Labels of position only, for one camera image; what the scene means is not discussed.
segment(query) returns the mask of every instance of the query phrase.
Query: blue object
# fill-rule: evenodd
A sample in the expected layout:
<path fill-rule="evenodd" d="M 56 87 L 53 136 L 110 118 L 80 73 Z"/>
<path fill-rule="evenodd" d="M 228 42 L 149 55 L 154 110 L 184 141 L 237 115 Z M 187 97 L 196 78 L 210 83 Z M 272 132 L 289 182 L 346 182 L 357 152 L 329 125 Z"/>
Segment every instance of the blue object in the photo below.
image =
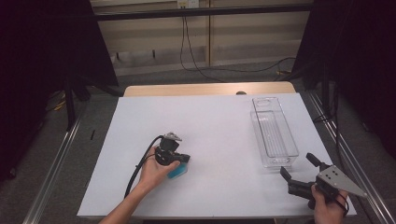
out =
<path fill-rule="evenodd" d="M 173 179 L 178 176 L 184 175 L 186 173 L 187 173 L 187 163 L 182 162 L 174 171 L 168 174 L 168 178 Z"/>

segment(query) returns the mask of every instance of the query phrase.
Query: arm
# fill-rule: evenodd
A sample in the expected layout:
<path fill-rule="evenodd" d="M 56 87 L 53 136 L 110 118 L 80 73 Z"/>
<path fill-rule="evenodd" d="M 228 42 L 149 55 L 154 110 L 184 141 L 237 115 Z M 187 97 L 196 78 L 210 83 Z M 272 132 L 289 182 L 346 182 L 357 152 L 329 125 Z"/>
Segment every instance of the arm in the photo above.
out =
<path fill-rule="evenodd" d="M 325 203 L 324 195 L 315 189 L 315 185 L 311 187 L 312 194 L 316 201 L 315 206 L 315 222 L 317 224 L 341 224 L 343 223 L 344 210 L 336 203 Z M 347 198 L 347 192 L 340 190 L 340 194 Z M 346 201 L 337 196 L 336 199 L 341 205 L 345 206 Z"/>
<path fill-rule="evenodd" d="M 154 154 L 154 147 L 148 152 L 148 156 L 152 154 Z M 161 166 L 155 161 L 154 157 L 147 158 L 142 167 L 139 183 L 100 223 L 127 223 L 143 198 L 159 186 L 166 178 L 166 175 L 175 170 L 179 165 L 179 161 L 174 161 L 168 166 Z"/>

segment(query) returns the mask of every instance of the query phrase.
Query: black cable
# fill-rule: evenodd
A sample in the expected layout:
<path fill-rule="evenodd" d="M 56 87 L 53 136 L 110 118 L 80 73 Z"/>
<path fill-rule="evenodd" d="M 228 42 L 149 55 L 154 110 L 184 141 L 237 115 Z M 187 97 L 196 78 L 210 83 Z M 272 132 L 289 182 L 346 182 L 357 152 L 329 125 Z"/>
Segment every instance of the black cable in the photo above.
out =
<path fill-rule="evenodd" d="M 152 140 L 151 144 L 148 146 L 148 149 L 146 150 L 145 154 L 142 157 L 142 160 L 140 160 L 139 164 L 136 165 L 136 169 L 134 169 L 134 173 L 131 176 L 131 179 L 129 180 L 128 187 L 125 190 L 125 195 L 124 198 L 126 198 L 131 191 L 132 184 L 134 183 L 134 180 L 136 179 L 137 174 L 139 173 L 140 169 L 142 168 L 143 164 L 145 163 L 146 159 L 150 156 L 147 157 L 147 154 L 149 153 L 149 150 L 152 148 L 152 145 L 158 140 L 158 139 L 163 139 L 163 136 L 160 135 L 156 137 L 154 140 Z"/>
<path fill-rule="evenodd" d="M 333 115 L 331 115 L 332 117 L 334 117 L 334 125 L 335 125 L 335 151 L 337 153 L 337 157 L 338 157 L 338 160 L 340 162 L 341 168 L 345 172 L 345 174 L 347 175 L 347 170 L 346 170 L 346 167 L 345 167 L 344 162 L 342 160 L 341 151 L 340 151 L 340 140 L 339 140 L 340 139 L 340 126 L 339 126 L 339 122 L 338 122 L 338 103 L 339 103 L 338 102 L 338 100 L 339 100 L 338 93 L 339 93 L 338 85 L 337 85 L 337 83 L 335 83 L 333 99 L 332 99 Z M 325 115 L 318 116 L 318 118 L 323 118 L 323 117 L 325 118 L 326 116 Z M 328 118 L 322 119 L 322 120 L 319 120 L 319 121 L 328 121 Z M 349 204 L 347 202 L 347 199 L 344 196 L 342 196 L 341 194 L 340 194 L 340 196 L 346 201 L 347 211 L 348 211 L 349 210 Z M 374 223 L 373 220 L 370 218 L 367 210 L 363 206 L 361 198 L 360 197 L 356 197 L 356 199 L 358 200 L 359 204 L 361 205 L 361 208 L 362 208 L 364 214 L 369 219 L 370 223 Z"/>
<path fill-rule="evenodd" d="M 150 157 L 152 157 L 152 156 L 155 156 L 155 154 L 151 154 L 151 155 L 149 155 L 149 156 L 147 156 L 146 158 L 145 158 L 145 161 L 143 162 L 143 163 L 145 163 Z"/>
<path fill-rule="evenodd" d="M 326 64 L 324 64 L 323 73 L 326 73 Z M 318 123 L 318 122 L 322 122 L 322 121 L 327 122 L 327 121 L 331 120 L 332 118 L 335 118 L 336 119 L 335 123 L 338 123 L 337 117 L 336 117 L 337 110 L 338 110 L 338 86 L 337 86 L 337 83 L 335 83 L 335 85 L 334 85 L 334 91 L 332 93 L 332 102 L 330 103 L 329 110 L 330 110 L 330 114 L 327 114 L 325 111 L 323 114 L 312 119 L 312 121 L 314 123 Z"/>
<path fill-rule="evenodd" d="M 190 47 L 190 53 L 191 53 L 191 57 L 192 57 L 192 60 L 193 60 L 193 62 L 194 62 L 194 65 L 195 65 L 195 69 L 190 69 L 190 68 L 186 68 L 185 66 L 184 66 L 184 63 L 183 63 L 183 60 L 182 60 L 182 53 L 183 53 L 183 49 L 184 49 L 184 38 L 185 38 L 185 32 L 184 32 L 184 30 L 186 29 L 186 33 L 187 33 L 187 39 L 188 39 L 188 42 L 189 42 L 189 47 Z M 181 63 L 181 66 L 183 67 L 183 69 L 184 70 L 186 70 L 186 71 L 191 71 L 191 72 L 196 72 L 196 71 L 199 71 L 200 73 L 201 73 L 201 75 L 203 75 L 204 77 L 207 77 L 207 78 L 212 78 L 212 79 L 215 79 L 215 80 L 217 80 L 217 81 L 220 81 L 220 82 L 224 82 L 224 81 L 222 81 L 222 80 L 218 80 L 218 79 L 216 79 L 216 78 L 213 78 L 213 77 L 208 77 L 208 76 L 205 76 L 204 74 L 202 74 L 202 71 L 203 70 L 219 70 L 219 71 L 230 71 L 230 72 L 241 72 L 241 73 L 257 73 L 257 72 L 263 72 L 263 71 L 267 71 L 267 70 L 269 70 L 269 69 L 271 69 L 271 68 L 273 68 L 273 67 L 275 67 L 275 66 L 278 66 L 279 67 L 279 65 L 281 64 L 281 63 L 283 63 L 284 61 L 286 61 L 286 60 L 295 60 L 296 58 L 294 58 L 294 57 L 287 57 L 287 58 L 284 58 L 284 59 L 282 59 L 282 60 L 279 60 L 278 62 L 276 62 L 276 63 L 274 63 L 274 64 L 272 64 L 272 65 L 270 65 L 270 66 L 268 66 L 268 67 L 265 67 L 265 68 L 263 68 L 263 69 L 257 69 L 257 70 L 237 70 L 237 69 L 229 69 L 229 68 L 214 68 L 214 67 L 209 67 L 209 68 L 199 68 L 198 66 L 197 66 L 197 64 L 196 64 L 196 62 L 195 62 L 195 60 L 194 60 L 194 56 L 193 56 L 193 54 L 192 54 L 192 49 L 191 49 L 191 42 L 190 42 L 190 35 L 189 35 L 189 26 L 188 26 L 188 24 L 187 24 L 187 19 L 186 18 L 183 18 L 183 38 L 182 38 L 182 42 L 181 42 L 181 50 L 180 50 L 180 63 Z"/>
<path fill-rule="evenodd" d="M 340 202 L 338 202 L 338 200 L 334 200 L 335 203 L 337 203 L 337 205 L 340 206 L 344 210 L 344 217 L 345 217 L 347 215 L 347 213 L 349 212 L 349 203 L 347 202 L 347 198 L 344 197 L 342 194 L 338 193 L 338 196 L 343 198 L 344 201 L 346 202 L 346 206 L 343 206 L 342 204 L 340 204 Z"/>
<path fill-rule="evenodd" d="M 323 76 L 326 77 L 326 63 L 323 64 Z M 322 82 L 321 83 L 321 88 L 324 89 L 325 83 Z M 323 108 L 323 114 L 319 115 L 317 118 L 313 119 L 312 121 L 314 123 L 318 123 L 318 122 L 328 122 L 329 120 L 331 120 L 333 118 L 333 114 L 332 114 L 332 107 L 334 104 L 334 97 L 332 98 L 332 103 L 330 104 L 330 108 L 329 108 L 329 114 L 327 113 L 327 111 L 325 111 L 326 109 Z M 322 94 L 322 107 L 324 107 L 324 95 Z"/>
<path fill-rule="evenodd" d="M 192 57 L 192 61 L 193 61 L 193 63 L 194 63 L 194 66 L 195 66 L 195 68 L 196 68 L 196 70 L 195 69 L 188 69 L 188 68 L 186 68 L 185 66 L 184 66 L 184 64 L 183 64 L 183 60 L 182 60 L 182 53 L 183 53 L 183 48 L 184 48 L 184 24 L 186 24 L 186 34 L 187 34 L 187 39 L 188 39 L 188 42 L 189 42 L 189 46 L 190 46 L 190 54 L 191 54 L 191 57 Z M 192 54 L 192 48 L 191 48 L 191 42 L 190 42 L 190 35 L 189 35 L 189 26 L 188 26 L 188 24 L 187 24 L 187 18 L 185 18 L 185 17 L 183 17 L 183 39 L 182 39 L 182 41 L 181 41 L 181 50 L 180 50 L 180 62 L 181 62 L 181 66 L 183 66 L 183 68 L 185 69 L 185 70 L 187 70 L 187 71 L 192 71 L 192 72 L 196 72 L 196 71 L 198 71 L 200 74 L 201 74 L 201 76 L 203 76 L 203 77 L 206 77 L 206 78 L 209 78 L 209 79 L 213 79 L 213 80 L 216 80 L 216 81 L 218 81 L 218 82 L 226 82 L 226 81 L 223 81 L 223 80 L 220 80 L 220 79 L 218 79 L 218 78 L 215 78 L 215 77 L 208 77 L 208 76 L 206 76 L 202 71 L 201 71 L 201 69 L 199 69 L 198 68 L 198 66 L 197 66 L 197 64 L 196 64 L 196 62 L 195 62 L 195 59 L 194 59 L 194 55 Z"/>

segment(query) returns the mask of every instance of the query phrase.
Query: wall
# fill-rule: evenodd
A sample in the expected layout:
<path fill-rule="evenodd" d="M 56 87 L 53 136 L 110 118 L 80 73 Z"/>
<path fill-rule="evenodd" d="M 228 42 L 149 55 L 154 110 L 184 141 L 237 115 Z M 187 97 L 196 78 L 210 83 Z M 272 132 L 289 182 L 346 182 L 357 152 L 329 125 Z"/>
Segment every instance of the wall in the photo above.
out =
<path fill-rule="evenodd" d="M 200 7 L 249 7 L 311 3 L 311 0 L 201 0 Z M 177 1 L 92 0 L 97 13 L 177 8 Z M 201 65 L 273 62 L 297 54 L 309 12 L 188 17 L 194 54 Z M 134 21 L 100 21 L 110 54 L 173 49 L 180 50 L 181 18 Z"/>

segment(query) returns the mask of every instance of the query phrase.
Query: gray carpet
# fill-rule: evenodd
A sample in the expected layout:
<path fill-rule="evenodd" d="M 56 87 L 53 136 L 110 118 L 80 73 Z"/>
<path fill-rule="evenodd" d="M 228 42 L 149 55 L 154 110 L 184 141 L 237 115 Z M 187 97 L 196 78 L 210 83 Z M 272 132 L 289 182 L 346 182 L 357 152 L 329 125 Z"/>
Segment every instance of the gray carpet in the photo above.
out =
<path fill-rule="evenodd" d="M 259 70 L 268 63 L 242 64 L 227 66 L 239 70 Z M 282 70 L 290 70 L 292 62 L 282 63 Z M 241 73 L 221 70 L 204 70 L 206 76 L 226 82 L 238 81 L 273 81 L 276 66 L 265 72 Z M 205 83 L 217 82 L 203 77 L 198 72 L 170 71 L 155 74 L 119 77 L 119 91 L 129 85 L 173 84 L 173 83 Z M 308 112 L 314 119 L 318 116 L 301 80 L 292 81 L 295 89 L 302 95 Z M 76 216 L 87 184 L 96 164 L 106 132 L 112 119 L 118 98 L 109 96 L 99 90 L 91 90 L 92 98 L 88 103 L 77 102 L 78 108 L 86 104 L 78 129 L 66 160 L 57 178 L 57 183 L 49 196 L 48 203 L 39 223 L 97 223 Z M 340 97 L 339 124 L 342 135 L 353 149 L 361 167 L 375 184 L 391 211 L 396 211 L 396 160 L 391 158 L 382 148 L 374 133 L 366 132 L 357 113 L 349 103 Z M 61 111 L 50 111 L 43 127 L 35 137 L 31 148 L 23 157 L 15 179 L 7 180 L 0 185 L 0 223 L 22 223 L 38 193 L 41 183 L 50 168 L 54 157 L 63 141 L 67 124 L 65 108 Z M 317 123 L 318 133 L 335 164 L 340 161 L 335 154 L 335 146 L 322 123 Z M 346 217 L 345 223 L 380 223 L 370 204 L 365 200 L 359 202 L 351 197 L 358 215 Z M 280 219 L 278 223 L 304 223 L 306 218 Z M 258 223 L 257 220 L 244 220 L 243 223 Z"/>

